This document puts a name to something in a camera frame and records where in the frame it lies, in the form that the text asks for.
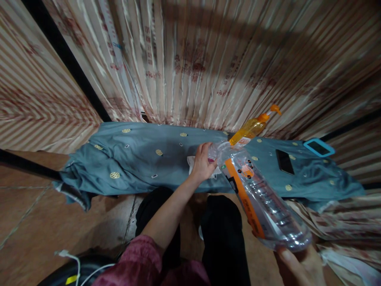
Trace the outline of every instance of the white cable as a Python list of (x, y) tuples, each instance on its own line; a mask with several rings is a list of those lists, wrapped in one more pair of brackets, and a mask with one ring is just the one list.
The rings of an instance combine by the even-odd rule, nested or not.
[(58, 254), (59, 256), (61, 257), (70, 257), (74, 260), (77, 261), (78, 263), (78, 272), (77, 272), (77, 280), (75, 281), (75, 286), (78, 286), (78, 283), (79, 283), (79, 277), (80, 277), (80, 273), (81, 273), (81, 262), (79, 261), (79, 258), (77, 256), (74, 256), (74, 255), (71, 255), (69, 254), (69, 252), (67, 250), (61, 250), (60, 252), (56, 252), (56, 254)]
[(81, 284), (81, 286), (83, 286), (86, 282), (87, 282), (87, 280), (89, 280), (90, 279), (90, 277), (91, 276), (93, 276), (95, 273), (97, 273), (99, 270), (102, 270), (103, 268), (106, 268), (106, 267), (111, 267), (111, 266), (114, 266), (115, 265), (115, 263), (113, 263), (113, 264), (107, 264), (107, 265), (104, 265), (104, 266), (102, 266), (102, 267), (99, 267), (97, 270), (95, 270), (93, 273), (91, 273), (83, 282), (82, 282), (82, 284)]
[[(71, 255), (69, 254), (69, 252), (67, 250), (61, 250), (60, 252), (55, 252), (55, 254), (58, 254), (59, 256), (61, 257), (70, 257), (74, 260), (77, 261), (78, 263), (78, 273), (77, 273), (77, 280), (75, 281), (75, 286), (78, 286), (78, 283), (79, 283), (79, 277), (80, 277), (80, 272), (81, 272), (81, 262), (79, 261), (79, 258), (77, 256), (74, 256), (74, 255)], [(99, 267), (97, 270), (95, 270), (93, 273), (91, 273), (81, 284), (81, 286), (83, 286), (90, 278), (91, 276), (93, 276), (95, 273), (97, 273), (99, 270), (102, 270), (103, 268), (106, 268), (106, 267), (110, 267), (110, 266), (114, 266), (115, 263), (113, 264), (107, 264), (107, 265), (104, 265), (102, 267)]]

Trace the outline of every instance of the floor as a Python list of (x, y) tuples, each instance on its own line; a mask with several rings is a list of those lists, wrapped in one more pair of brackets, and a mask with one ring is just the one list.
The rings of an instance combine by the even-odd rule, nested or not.
[[(55, 170), (68, 159), (67, 155), (46, 152), (12, 153)], [(227, 196), (245, 218), (236, 196)], [(66, 263), (66, 259), (54, 256), (57, 250), (67, 249), (75, 255), (96, 248), (98, 252), (117, 255), (134, 237), (135, 214), (143, 197), (95, 197), (90, 211), (85, 213), (78, 204), (67, 205), (49, 180), (0, 166), (0, 285), (37, 285)], [(204, 244), (193, 218), (205, 200), (205, 194), (194, 196), (181, 220), (183, 258), (202, 257)], [(243, 221), (252, 285), (283, 285), (272, 251), (252, 235), (246, 219)], [(327, 269), (326, 273), (332, 285), (338, 285), (332, 270)]]

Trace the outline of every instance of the smartphone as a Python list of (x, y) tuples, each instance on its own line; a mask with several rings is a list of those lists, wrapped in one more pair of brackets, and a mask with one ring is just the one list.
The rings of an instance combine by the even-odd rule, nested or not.
[(279, 169), (290, 175), (295, 175), (289, 154), (278, 149), (275, 151), (277, 152)]

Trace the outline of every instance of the leg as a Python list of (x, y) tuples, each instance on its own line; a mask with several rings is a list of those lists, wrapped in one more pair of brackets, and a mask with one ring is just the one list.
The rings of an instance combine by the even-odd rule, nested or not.
[(224, 195), (209, 196), (201, 230), (205, 243), (202, 262), (212, 286), (250, 285), (238, 207)]
[[(172, 190), (159, 187), (145, 197), (136, 213), (135, 236), (138, 236), (143, 231), (150, 219), (172, 194)], [(163, 255), (163, 270), (177, 266), (180, 266), (180, 226)]]

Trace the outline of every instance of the woman's left hand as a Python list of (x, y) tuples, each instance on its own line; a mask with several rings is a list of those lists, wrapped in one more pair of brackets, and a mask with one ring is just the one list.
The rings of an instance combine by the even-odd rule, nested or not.
[(217, 161), (208, 162), (208, 150), (212, 144), (212, 142), (203, 143), (197, 148), (194, 166), (189, 177), (199, 184), (209, 179), (217, 167)]

